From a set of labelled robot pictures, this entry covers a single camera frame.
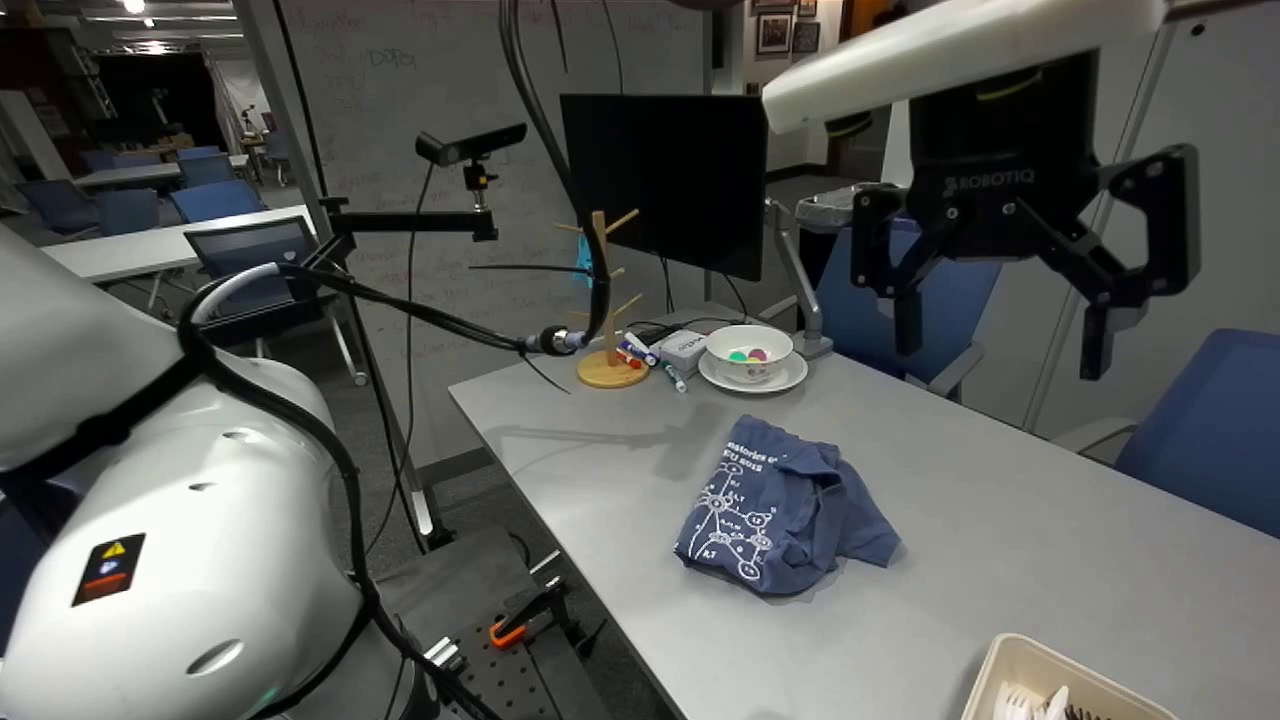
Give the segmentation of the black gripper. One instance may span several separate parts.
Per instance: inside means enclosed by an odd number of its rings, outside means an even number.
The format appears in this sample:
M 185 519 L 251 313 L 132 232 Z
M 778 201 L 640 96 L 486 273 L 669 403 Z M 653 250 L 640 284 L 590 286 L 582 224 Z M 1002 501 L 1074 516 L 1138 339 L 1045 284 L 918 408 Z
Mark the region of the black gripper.
M 1084 298 L 1082 380 L 1103 380 L 1117 337 L 1155 297 L 1180 297 L 1202 277 L 1202 150 L 1169 142 L 1129 163 L 1099 163 L 1096 52 L 918 96 L 908 201 L 867 184 L 852 201 L 848 280 L 892 302 L 898 353 L 925 344 L 920 284 L 947 254 L 1037 254 Z M 1082 211 L 1112 201 L 1138 220 L 1138 245 L 1117 250 Z M 892 229 L 925 229 L 892 254 Z

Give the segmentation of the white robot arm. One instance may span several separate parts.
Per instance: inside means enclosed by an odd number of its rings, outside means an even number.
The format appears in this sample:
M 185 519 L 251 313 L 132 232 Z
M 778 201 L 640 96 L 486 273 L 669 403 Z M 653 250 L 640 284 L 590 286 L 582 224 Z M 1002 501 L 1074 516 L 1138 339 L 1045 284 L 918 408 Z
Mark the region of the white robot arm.
M 774 130 L 975 92 L 1162 33 L 1172 0 L 944 0 L 763 85 Z M 231 273 L 179 326 L 3 239 L 3 509 L 33 533 L 0 650 L 3 720 L 267 720 L 376 623 L 454 703 L 369 574 L 360 481 L 310 377 L 240 359 L 200 318 L 290 263 Z M 324 512 L 348 496 L 348 567 Z

